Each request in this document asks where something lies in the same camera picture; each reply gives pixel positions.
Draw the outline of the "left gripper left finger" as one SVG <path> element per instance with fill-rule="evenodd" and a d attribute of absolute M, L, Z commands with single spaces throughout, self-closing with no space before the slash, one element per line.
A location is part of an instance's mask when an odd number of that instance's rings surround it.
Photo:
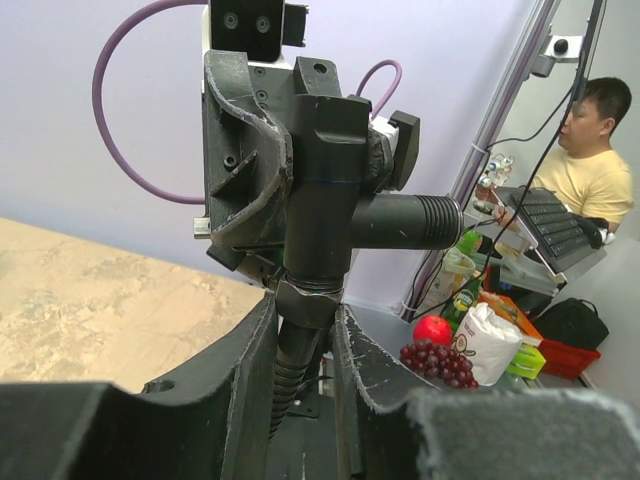
<path fill-rule="evenodd" d="M 266 296 L 138 394 L 110 383 L 1 388 L 5 479 L 261 479 L 277 336 Z"/>

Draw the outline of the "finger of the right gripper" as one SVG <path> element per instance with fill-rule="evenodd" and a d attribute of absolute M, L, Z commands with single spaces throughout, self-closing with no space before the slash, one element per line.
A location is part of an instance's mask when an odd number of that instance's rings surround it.
<path fill-rule="evenodd" d="M 362 190 L 369 193 L 379 193 L 387 189 L 393 169 L 394 160 L 389 139 L 370 126 Z"/>
<path fill-rule="evenodd" d="M 284 240 L 292 140 L 261 106 L 243 52 L 204 54 L 203 140 L 211 239 L 236 249 Z"/>

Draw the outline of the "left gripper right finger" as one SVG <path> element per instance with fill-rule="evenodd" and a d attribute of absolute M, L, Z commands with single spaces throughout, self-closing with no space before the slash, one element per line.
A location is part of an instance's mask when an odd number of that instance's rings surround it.
<path fill-rule="evenodd" d="M 593 389 L 437 388 L 361 328 L 334 333 L 341 479 L 635 479 L 639 418 Z"/>

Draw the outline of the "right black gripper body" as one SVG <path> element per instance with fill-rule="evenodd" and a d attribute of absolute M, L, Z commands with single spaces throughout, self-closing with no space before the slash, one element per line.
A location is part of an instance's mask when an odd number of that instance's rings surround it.
<path fill-rule="evenodd" d="M 304 94 L 346 98 L 341 93 L 336 67 L 329 61 L 309 57 L 300 57 L 293 65 L 281 68 L 271 64 L 254 65 L 249 61 L 248 65 L 251 72 L 252 85 L 257 98 L 261 100 L 262 108 L 279 120 L 291 136 L 292 159 L 294 161 L 291 134 L 293 129 L 294 99 L 296 96 Z M 284 240 L 287 201 L 284 207 Z M 210 256 L 231 271 L 239 272 L 268 288 L 276 288 L 285 274 L 283 265 L 284 240 L 275 246 L 258 248 L 236 249 L 220 247 L 214 244 L 211 239 L 210 219 L 206 212 L 206 206 L 207 194 L 205 193 L 205 213 L 208 219 L 208 235 L 211 241 Z"/>

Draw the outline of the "black T-shaped fitting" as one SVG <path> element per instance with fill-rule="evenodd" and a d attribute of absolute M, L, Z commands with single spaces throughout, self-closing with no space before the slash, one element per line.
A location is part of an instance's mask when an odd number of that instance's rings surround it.
<path fill-rule="evenodd" d="M 367 190 L 369 110 L 350 98 L 294 99 L 281 303 L 337 300 L 354 249 L 442 250 L 462 233 L 460 206 L 449 197 Z"/>

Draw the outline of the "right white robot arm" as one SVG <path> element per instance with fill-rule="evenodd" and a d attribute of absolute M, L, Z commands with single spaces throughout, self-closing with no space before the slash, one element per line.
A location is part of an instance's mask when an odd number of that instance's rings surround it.
<path fill-rule="evenodd" d="M 256 66 L 211 50 L 203 66 L 208 256 L 268 288 L 285 275 L 341 281 L 357 248 L 356 206 L 404 187 L 418 119 L 371 118 L 365 99 L 341 93 L 328 60 Z"/>

